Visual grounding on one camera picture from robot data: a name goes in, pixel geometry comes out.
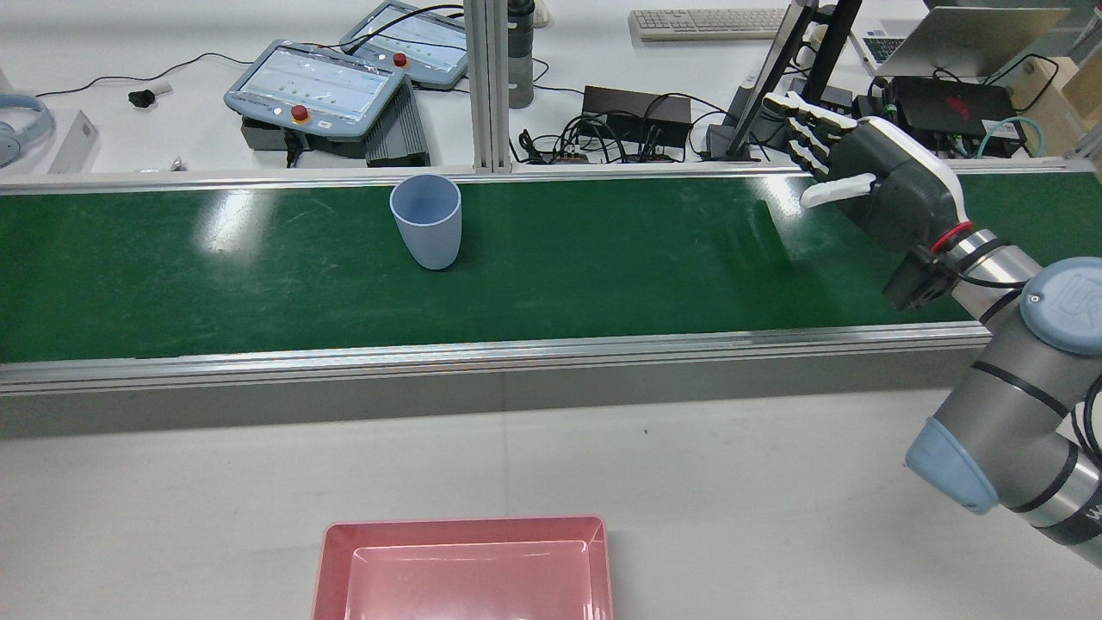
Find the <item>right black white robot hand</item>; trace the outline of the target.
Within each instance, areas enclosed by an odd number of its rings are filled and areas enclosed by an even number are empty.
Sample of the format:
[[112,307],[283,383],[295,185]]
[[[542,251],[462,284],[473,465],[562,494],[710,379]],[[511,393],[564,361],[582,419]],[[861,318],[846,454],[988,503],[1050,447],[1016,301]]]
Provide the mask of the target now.
[[763,107],[784,117],[790,156],[814,178],[803,208],[834,205],[894,252],[942,251],[975,230],[957,173],[894,123],[838,115],[795,91],[768,94]]

